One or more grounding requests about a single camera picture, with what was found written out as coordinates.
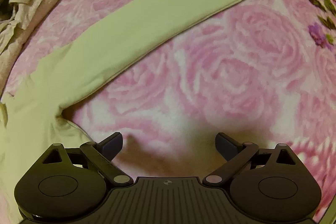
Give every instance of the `pink blanket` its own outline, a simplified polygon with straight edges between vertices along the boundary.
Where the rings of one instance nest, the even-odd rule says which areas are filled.
[[[40,58],[130,1],[61,0],[6,91],[14,94]],[[171,39],[64,116],[95,141],[120,131],[124,148],[114,163],[133,178],[203,178],[224,162],[214,147],[219,131],[260,147],[288,143],[322,189],[318,221],[336,192],[335,1],[245,0]]]

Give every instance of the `pink floral bedspread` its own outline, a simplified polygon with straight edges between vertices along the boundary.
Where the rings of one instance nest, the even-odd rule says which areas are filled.
[[[6,91],[130,1],[61,0]],[[318,221],[336,192],[335,2],[245,0],[169,40],[64,116],[95,141],[120,131],[114,163],[133,178],[203,178],[224,163],[214,147],[221,131],[260,147],[288,143],[322,189]]]

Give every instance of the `round pin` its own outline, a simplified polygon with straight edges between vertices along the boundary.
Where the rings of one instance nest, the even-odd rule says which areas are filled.
[[[220,176],[210,175],[210,176],[207,176],[205,180],[209,183],[219,183],[222,181],[222,178]]]
[[[116,176],[114,177],[114,182],[116,183],[126,183],[126,182],[129,182],[130,181],[130,177],[129,176],[125,176],[125,175],[119,175],[119,176]]]

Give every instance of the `bed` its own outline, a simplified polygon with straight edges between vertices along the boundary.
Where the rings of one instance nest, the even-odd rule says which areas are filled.
[[[24,45],[5,92],[15,94],[39,59],[130,1],[60,0]],[[245,0],[167,41],[63,116],[97,142],[121,132],[114,163],[134,179],[203,178],[223,164],[218,132],[265,148],[287,143],[322,189],[318,221],[336,193],[329,3],[336,0]],[[5,205],[0,211],[7,224]]]

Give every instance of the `bed sheet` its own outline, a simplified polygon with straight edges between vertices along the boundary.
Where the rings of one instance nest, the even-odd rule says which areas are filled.
[[[15,94],[40,58],[130,1],[61,0],[5,91]],[[224,163],[218,132],[266,148],[285,142],[322,189],[318,221],[336,192],[335,2],[245,0],[167,41],[63,115],[97,142],[121,132],[124,148],[113,162],[133,178],[203,178]]]

